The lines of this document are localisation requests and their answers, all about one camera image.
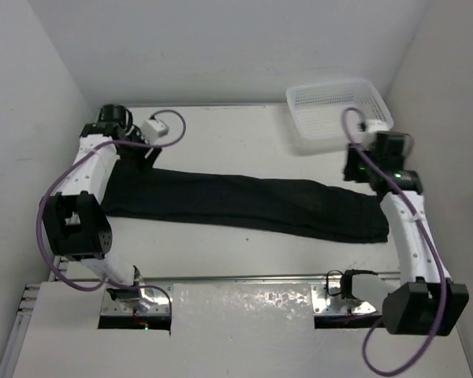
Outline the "black trousers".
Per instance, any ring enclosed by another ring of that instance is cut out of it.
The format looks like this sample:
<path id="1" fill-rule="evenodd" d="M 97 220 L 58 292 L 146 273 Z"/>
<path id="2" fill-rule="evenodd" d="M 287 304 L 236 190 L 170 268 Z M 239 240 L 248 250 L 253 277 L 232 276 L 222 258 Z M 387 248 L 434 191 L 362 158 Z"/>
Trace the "black trousers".
<path id="1" fill-rule="evenodd" d="M 111 217 L 279 232 L 336 243 L 386 243 L 378 197 L 311 180 L 114 166 L 102 208 Z"/>

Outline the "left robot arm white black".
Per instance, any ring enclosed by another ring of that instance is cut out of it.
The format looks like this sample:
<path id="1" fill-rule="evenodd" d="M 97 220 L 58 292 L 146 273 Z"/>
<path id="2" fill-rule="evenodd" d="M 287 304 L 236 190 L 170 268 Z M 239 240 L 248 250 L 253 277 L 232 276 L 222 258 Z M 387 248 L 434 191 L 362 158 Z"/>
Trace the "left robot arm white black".
<path id="1" fill-rule="evenodd" d="M 43 210 L 43 232 L 54 255 L 81 263 L 99 278 L 134 284 L 135 267 L 111 250 L 112 229 L 101 202 L 117 161 L 146 162 L 152 144 L 168 133 L 158 120 L 136 126 L 120 105 L 103 106 L 83 126 L 74 166 L 51 190 Z"/>

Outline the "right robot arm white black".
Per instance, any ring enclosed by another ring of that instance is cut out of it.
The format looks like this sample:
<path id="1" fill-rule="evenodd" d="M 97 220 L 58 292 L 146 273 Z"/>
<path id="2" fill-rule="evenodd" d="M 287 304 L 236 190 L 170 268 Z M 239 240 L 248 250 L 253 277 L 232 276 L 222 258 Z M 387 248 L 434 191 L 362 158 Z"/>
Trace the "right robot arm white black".
<path id="1" fill-rule="evenodd" d="M 400 287 L 393 289 L 376 272 L 346 270 L 341 297 L 369 302 L 393 335 L 450 334 L 466 307 L 469 294 L 453 283 L 434 245 L 424 211 L 419 175 L 404 167 L 407 135 L 367 132 L 358 148 L 348 146 L 346 181 L 366 183 L 377 194 L 393 235 L 400 266 Z"/>

